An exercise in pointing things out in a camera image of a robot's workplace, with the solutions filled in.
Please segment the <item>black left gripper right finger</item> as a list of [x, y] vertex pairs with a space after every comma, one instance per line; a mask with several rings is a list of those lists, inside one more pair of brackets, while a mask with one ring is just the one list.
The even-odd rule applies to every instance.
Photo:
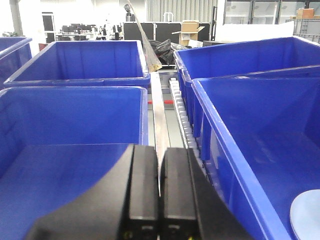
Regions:
[[160, 192], [160, 239], [252, 239], [208, 181], [192, 149], [166, 150]]

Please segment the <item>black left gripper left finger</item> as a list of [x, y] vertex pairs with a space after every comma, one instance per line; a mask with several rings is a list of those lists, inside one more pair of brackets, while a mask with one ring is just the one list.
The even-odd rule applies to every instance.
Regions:
[[75, 200], [38, 218], [26, 240], [156, 240], [158, 159], [130, 144], [115, 165]]

